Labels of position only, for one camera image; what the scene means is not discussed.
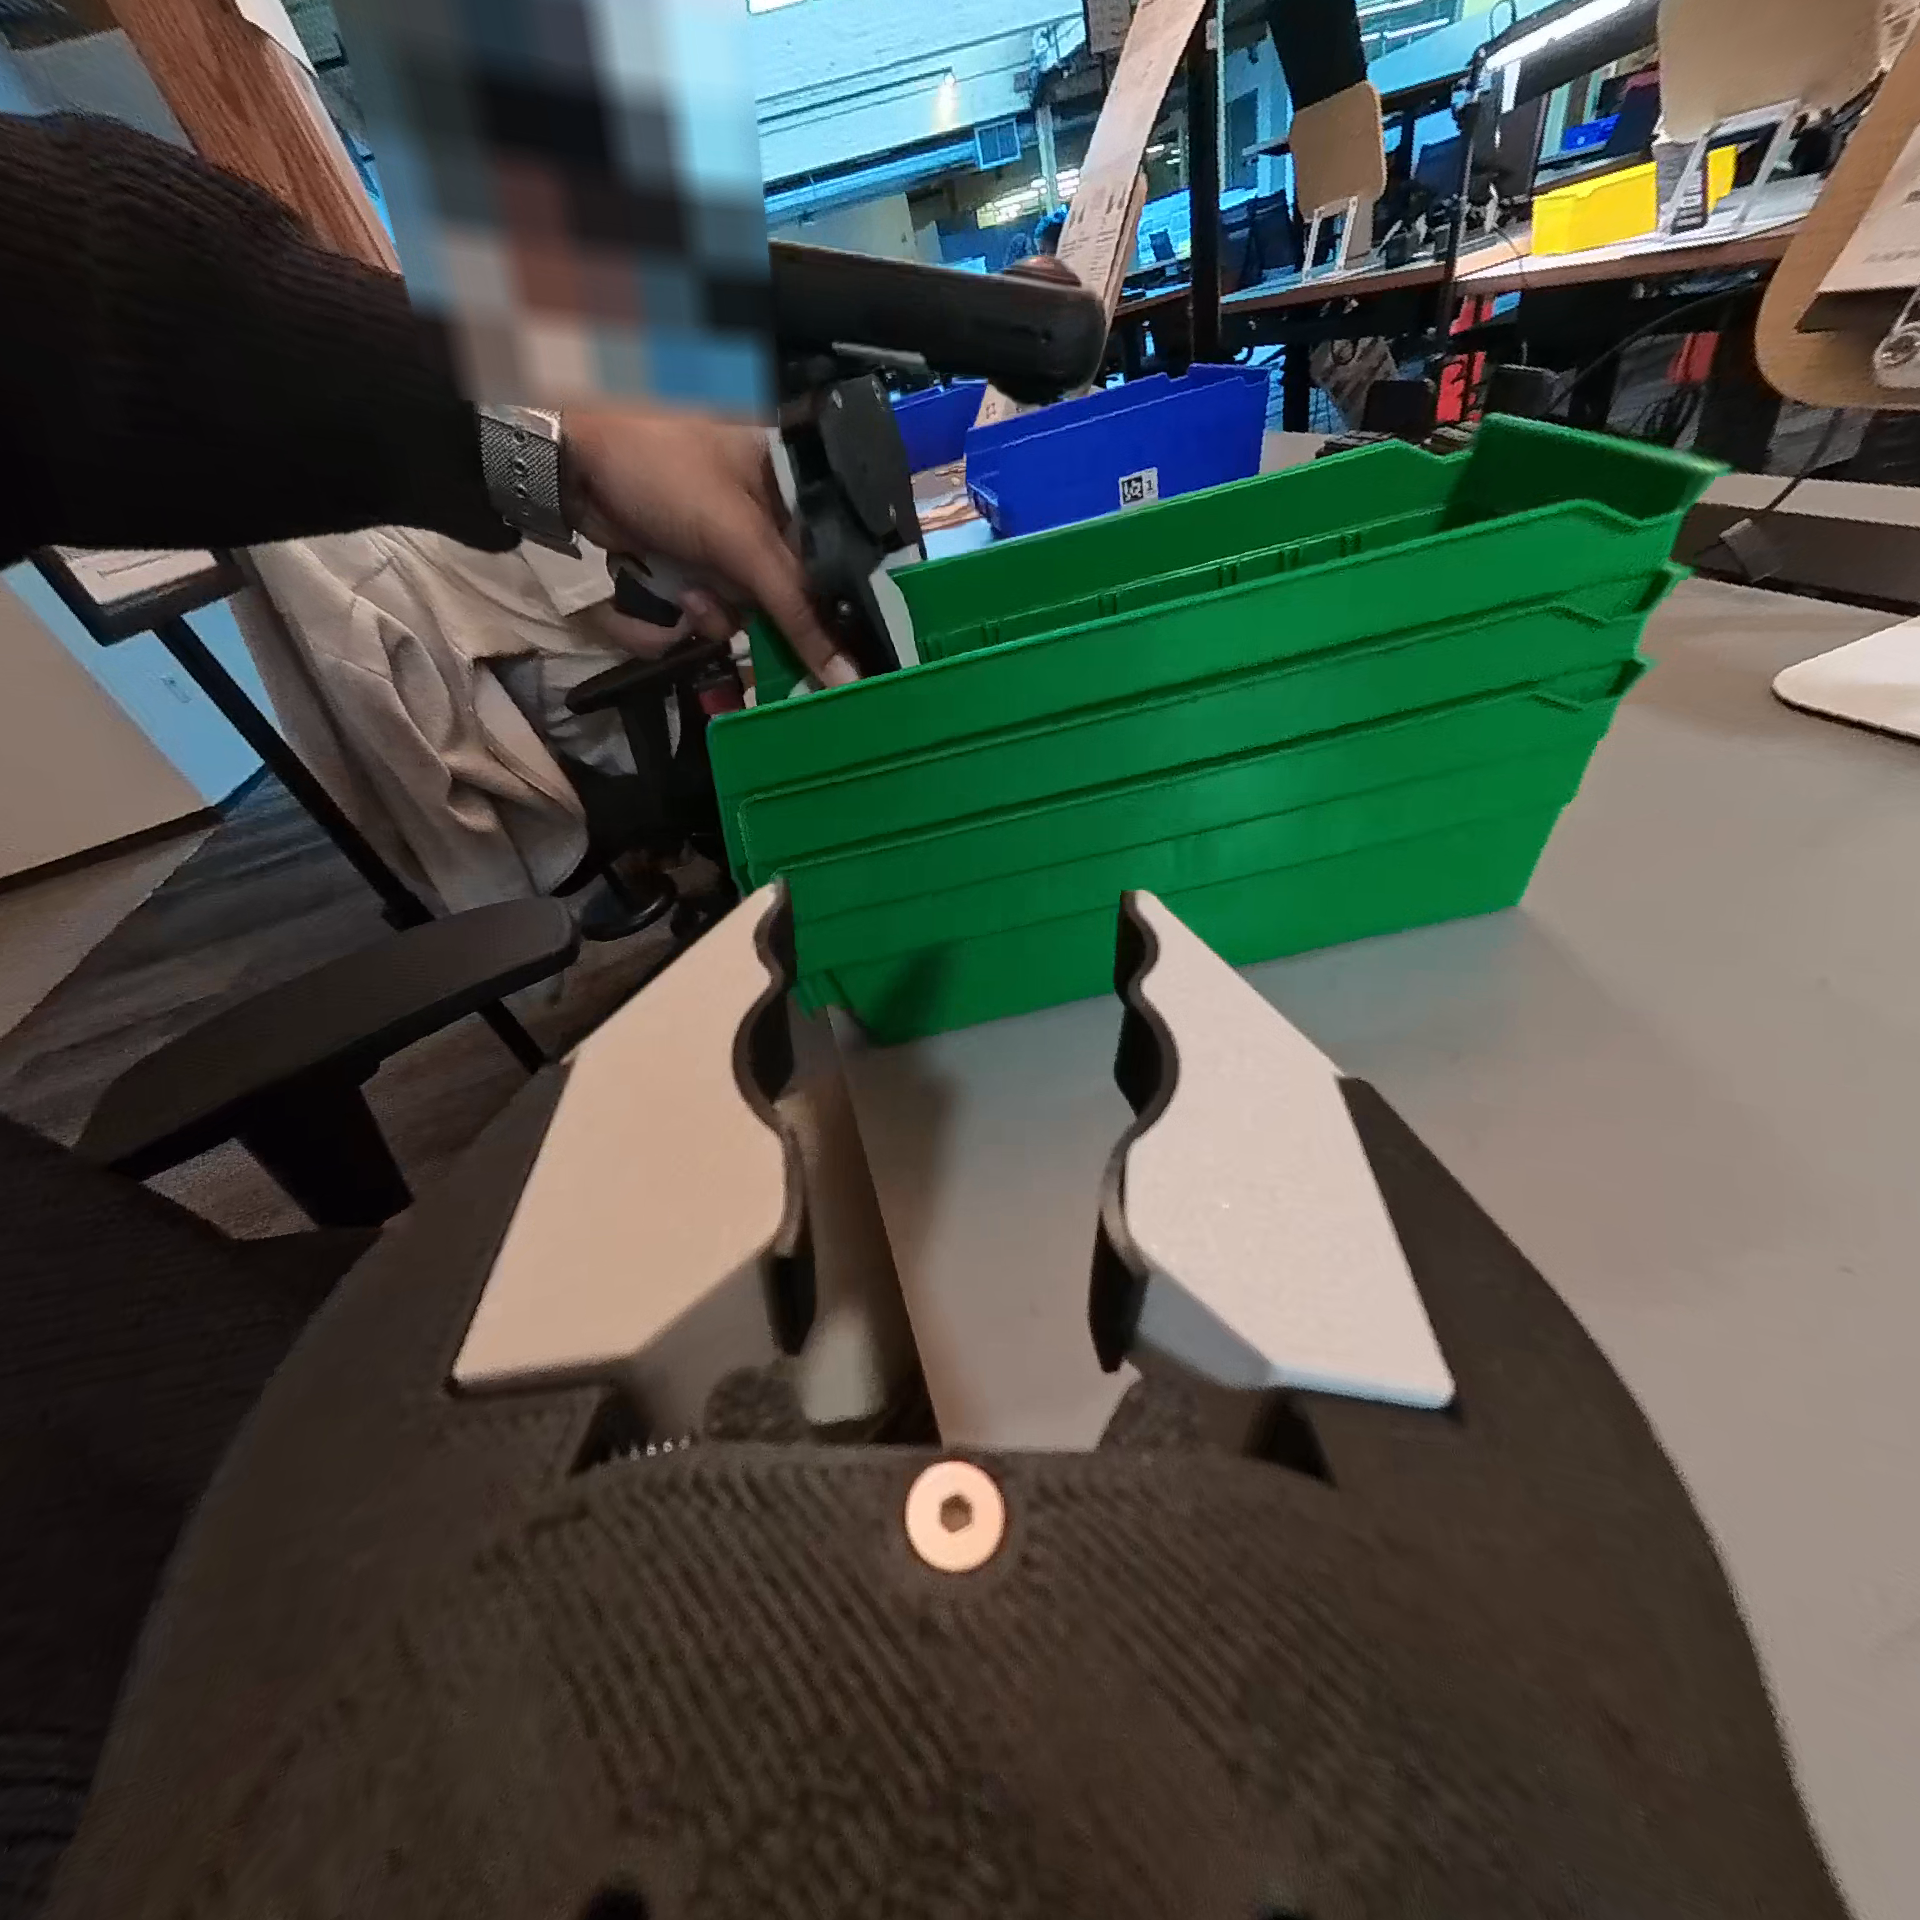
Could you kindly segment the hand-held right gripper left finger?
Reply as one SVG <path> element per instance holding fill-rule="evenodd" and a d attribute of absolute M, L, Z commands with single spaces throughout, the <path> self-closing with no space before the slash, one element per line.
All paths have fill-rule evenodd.
<path fill-rule="evenodd" d="M 457 1388 L 710 1388 L 805 1350 L 809 1193 L 780 1112 L 794 968 L 772 881 L 565 1059 Z"/>

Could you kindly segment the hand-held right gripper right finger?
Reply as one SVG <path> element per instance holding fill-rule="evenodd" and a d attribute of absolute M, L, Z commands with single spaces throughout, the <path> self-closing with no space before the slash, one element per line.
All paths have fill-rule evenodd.
<path fill-rule="evenodd" d="M 1146 889 L 1118 904 L 1113 990 L 1132 1120 L 1094 1216 L 1100 1366 L 1158 1361 L 1244 1394 L 1452 1409 L 1331 1057 Z"/>

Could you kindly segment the person's left forearm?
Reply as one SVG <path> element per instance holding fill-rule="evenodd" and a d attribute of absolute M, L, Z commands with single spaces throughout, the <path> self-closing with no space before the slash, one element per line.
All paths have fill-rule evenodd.
<path fill-rule="evenodd" d="M 400 282 L 155 136 L 6 114 L 3 562 L 389 523 L 518 540 Z"/>

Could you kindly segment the person's left hand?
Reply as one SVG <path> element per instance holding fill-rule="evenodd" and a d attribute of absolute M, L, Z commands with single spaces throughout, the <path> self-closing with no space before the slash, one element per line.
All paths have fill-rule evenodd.
<path fill-rule="evenodd" d="M 822 688 L 857 680 L 813 604 L 762 429 L 649 406 L 571 406 L 560 440 L 571 523 L 610 555 L 668 565 L 696 634 L 732 641 L 757 614 Z"/>

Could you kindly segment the blue plastic bin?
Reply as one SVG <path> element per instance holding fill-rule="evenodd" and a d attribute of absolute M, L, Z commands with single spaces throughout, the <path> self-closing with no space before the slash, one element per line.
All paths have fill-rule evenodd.
<path fill-rule="evenodd" d="M 965 459 L 966 437 L 987 389 L 985 379 L 956 379 L 891 398 L 909 474 Z"/>

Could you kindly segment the blue bin with tag sticker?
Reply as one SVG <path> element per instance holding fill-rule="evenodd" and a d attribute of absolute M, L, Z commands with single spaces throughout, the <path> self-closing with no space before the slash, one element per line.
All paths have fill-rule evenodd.
<path fill-rule="evenodd" d="M 966 491 L 997 537 L 1080 521 L 1252 478 L 1268 372 L 1194 365 L 1150 374 L 966 435 Z"/>

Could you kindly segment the cardboard board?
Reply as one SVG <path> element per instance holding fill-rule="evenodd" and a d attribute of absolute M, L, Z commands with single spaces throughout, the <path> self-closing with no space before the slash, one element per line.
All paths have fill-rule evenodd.
<path fill-rule="evenodd" d="M 1381 93 L 1368 78 L 1297 109 L 1289 123 L 1294 205 L 1302 220 L 1302 280 L 1342 274 L 1385 193 Z"/>
<path fill-rule="evenodd" d="M 1821 112 L 1881 68 L 1881 3 L 1660 3 L 1660 137 L 1694 142 L 1741 112 Z"/>
<path fill-rule="evenodd" d="M 1120 288 L 1136 256 L 1146 147 L 1208 13 L 1209 4 L 1203 3 L 1140 3 L 1120 42 L 1056 253 L 1100 297 L 1106 320 L 1118 313 Z"/>

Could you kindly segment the black stand pole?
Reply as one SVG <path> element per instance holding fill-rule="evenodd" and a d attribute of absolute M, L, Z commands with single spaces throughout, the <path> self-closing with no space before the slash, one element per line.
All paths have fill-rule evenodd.
<path fill-rule="evenodd" d="M 1218 358 L 1220 348 L 1220 4 L 1205 3 L 1185 52 L 1188 174 L 1188 368 Z"/>

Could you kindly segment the black office chair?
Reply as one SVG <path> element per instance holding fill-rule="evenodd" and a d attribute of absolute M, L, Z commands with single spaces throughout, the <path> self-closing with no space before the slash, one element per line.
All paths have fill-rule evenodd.
<path fill-rule="evenodd" d="M 688 638 L 616 665 L 571 688 L 568 710 L 616 715 L 635 766 L 624 778 L 565 764 L 587 852 L 560 891 L 590 889 L 584 938 L 618 944 L 665 923 L 677 947 L 698 941 L 738 900 L 709 757 L 710 720 L 744 710 L 729 642 Z"/>

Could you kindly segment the silver wristwatch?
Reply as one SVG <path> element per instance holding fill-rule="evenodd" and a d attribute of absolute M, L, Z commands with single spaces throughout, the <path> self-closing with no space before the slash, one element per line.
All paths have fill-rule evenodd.
<path fill-rule="evenodd" d="M 565 499 L 563 414 L 477 403 L 473 417 L 488 499 L 496 516 L 523 541 L 578 558 L 578 531 Z"/>

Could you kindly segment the person's black sweater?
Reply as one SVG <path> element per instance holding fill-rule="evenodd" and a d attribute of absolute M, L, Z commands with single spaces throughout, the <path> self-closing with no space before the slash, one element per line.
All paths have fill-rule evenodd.
<path fill-rule="evenodd" d="M 77 1832 L 181 1528 L 372 1241 L 237 1240 L 3 1120 L 3 1916 Z"/>

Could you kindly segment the long wooden table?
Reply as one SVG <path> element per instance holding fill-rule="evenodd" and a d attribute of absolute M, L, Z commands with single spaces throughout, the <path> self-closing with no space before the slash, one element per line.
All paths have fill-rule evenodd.
<path fill-rule="evenodd" d="M 1477 250 L 1456 267 L 1454 288 L 1465 297 L 1542 293 L 1558 285 L 1597 282 L 1650 282 L 1694 272 L 1718 272 L 1777 264 L 1810 217 L 1812 205 L 1766 209 L 1744 225 L 1710 225 L 1691 234 L 1650 234 L 1612 246 L 1564 256 L 1537 256 L 1507 240 Z M 1225 294 L 1224 320 L 1248 320 L 1325 301 L 1360 301 L 1397 293 L 1440 288 L 1445 264 L 1425 258 L 1397 269 L 1381 266 L 1340 274 L 1292 277 Z"/>

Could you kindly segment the yellow plastic bin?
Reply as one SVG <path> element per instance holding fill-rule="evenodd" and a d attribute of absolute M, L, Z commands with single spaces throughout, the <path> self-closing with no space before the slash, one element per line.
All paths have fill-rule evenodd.
<path fill-rule="evenodd" d="M 1530 256 L 1612 250 L 1654 234 L 1660 212 L 1660 170 L 1652 160 L 1552 186 L 1531 200 Z"/>

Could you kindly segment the white light panel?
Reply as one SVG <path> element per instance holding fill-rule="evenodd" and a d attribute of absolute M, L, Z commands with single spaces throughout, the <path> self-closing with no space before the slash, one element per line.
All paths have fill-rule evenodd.
<path fill-rule="evenodd" d="M 1475 58 L 1475 70 L 1498 74 L 1510 64 L 1545 54 L 1548 48 L 1578 34 L 1601 27 L 1638 6 L 1638 3 L 1558 3 L 1533 16 L 1515 21 L 1509 29 L 1485 42 Z"/>

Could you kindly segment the clear acrylic box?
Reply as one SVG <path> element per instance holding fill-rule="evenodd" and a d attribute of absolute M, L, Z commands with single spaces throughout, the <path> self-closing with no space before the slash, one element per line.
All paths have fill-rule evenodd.
<path fill-rule="evenodd" d="M 1710 123 L 1683 157 L 1681 174 L 1660 200 L 1654 234 L 1701 234 L 1726 202 L 1741 226 L 1755 195 L 1784 170 L 1803 118 L 1798 100 L 1764 104 Z"/>

